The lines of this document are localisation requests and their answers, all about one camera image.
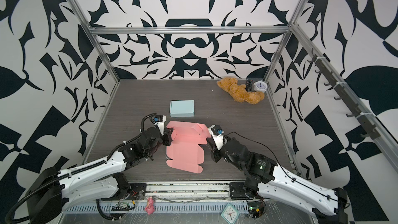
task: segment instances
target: patterned backdrop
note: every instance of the patterned backdrop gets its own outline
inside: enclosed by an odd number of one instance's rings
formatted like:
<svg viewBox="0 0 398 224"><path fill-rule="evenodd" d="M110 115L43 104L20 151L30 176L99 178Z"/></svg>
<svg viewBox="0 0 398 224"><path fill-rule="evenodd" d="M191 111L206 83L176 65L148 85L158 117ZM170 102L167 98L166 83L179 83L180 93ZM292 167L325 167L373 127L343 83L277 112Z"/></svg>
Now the patterned backdrop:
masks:
<svg viewBox="0 0 398 224"><path fill-rule="evenodd" d="M0 33L2 223L41 171L82 161L115 81L65 0L0 0Z"/></svg>
<svg viewBox="0 0 398 224"><path fill-rule="evenodd" d="M287 25L298 0L78 0L93 27ZM262 78L279 34L102 36L120 78Z"/></svg>
<svg viewBox="0 0 398 224"><path fill-rule="evenodd" d="M280 33L102 35L120 78L262 78Z"/></svg>
<svg viewBox="0 0 398 224"><path fill-rule="evenodd" d="M398 0L309 0L300 27L397 137ZM353 224L396 223L398 174L295 37L269 82L304 177L343 187Z"/></svg>

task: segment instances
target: pink pig toy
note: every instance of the pink pig toy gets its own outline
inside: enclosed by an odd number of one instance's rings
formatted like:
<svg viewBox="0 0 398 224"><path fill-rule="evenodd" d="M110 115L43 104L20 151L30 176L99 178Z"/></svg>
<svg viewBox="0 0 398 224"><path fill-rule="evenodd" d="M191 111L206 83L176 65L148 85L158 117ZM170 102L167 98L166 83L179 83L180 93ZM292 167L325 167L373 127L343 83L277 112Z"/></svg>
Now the pink pig toy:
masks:
<svg viewBox="0 0 398 224"><path fill-rule="evenodd" d="M145 211L148 214L152 214L155 211L155 207L153 206L153 203L155 201L152 199L152 197L149 197L147 200L147 206L145 207Z"/></svg>

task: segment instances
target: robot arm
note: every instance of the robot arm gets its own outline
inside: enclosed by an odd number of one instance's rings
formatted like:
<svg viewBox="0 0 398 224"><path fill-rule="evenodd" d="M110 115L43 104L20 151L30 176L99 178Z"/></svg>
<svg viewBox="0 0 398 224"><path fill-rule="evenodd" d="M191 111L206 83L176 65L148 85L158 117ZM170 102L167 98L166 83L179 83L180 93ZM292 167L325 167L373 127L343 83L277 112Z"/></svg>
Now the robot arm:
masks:
<svg viewBox="0 0 398 224"><path fill-rule="evenodd" d="M150 119L154 127L144 130ZM29 220L31 224L51 221L62 211L90 200L129 196L131 188L121 173L142 161L151 159L162 145L171 145L173 128L164 128L166 116L147 115L141 122L141 133L116 146L107 157L70 169L45 169L20 201L7 213L7 223ZM29 216L13 219L15 210L27 202Z"/></svg>
<svg viewBox="0 0 398 224"><path fill-rule="evenodd" d="M221 158L243 171L243 188L249 197L272 198L317 217L319 224L347 224L347 192L325 189L283 168L274 160L250 152L235 138L224 136L220 126L209 128L207 139L214 162Z"/></svg>

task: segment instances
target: remote control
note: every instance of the remote control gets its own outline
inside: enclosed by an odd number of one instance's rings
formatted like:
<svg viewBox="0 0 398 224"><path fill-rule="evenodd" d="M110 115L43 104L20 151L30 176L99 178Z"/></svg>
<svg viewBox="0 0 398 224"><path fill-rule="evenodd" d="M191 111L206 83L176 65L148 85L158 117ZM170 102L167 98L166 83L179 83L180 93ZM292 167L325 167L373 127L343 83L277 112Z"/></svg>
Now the remote control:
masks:
<svg viewBox="0 0 398 224"><path fill-rule="evenodd" d="M246 91L251 92L251 87L253 86L253 80L246 79Z"/></svg>

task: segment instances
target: teal clock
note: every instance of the teal clock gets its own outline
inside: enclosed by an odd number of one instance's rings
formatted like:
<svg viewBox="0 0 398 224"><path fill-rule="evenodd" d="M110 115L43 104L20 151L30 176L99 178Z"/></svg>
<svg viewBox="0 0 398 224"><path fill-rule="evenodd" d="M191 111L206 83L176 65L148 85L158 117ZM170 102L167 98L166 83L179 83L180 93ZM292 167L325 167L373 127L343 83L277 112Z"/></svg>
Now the teal clock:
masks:
<svg viewBox="0 0 398 224"><path fill-rule="evenodd" d="M221 216L229 223L229 224L234 224L235 221L238 219L239 216L239 211L232 206L231 203L228 203L223 212L221 213Z"/></svg>

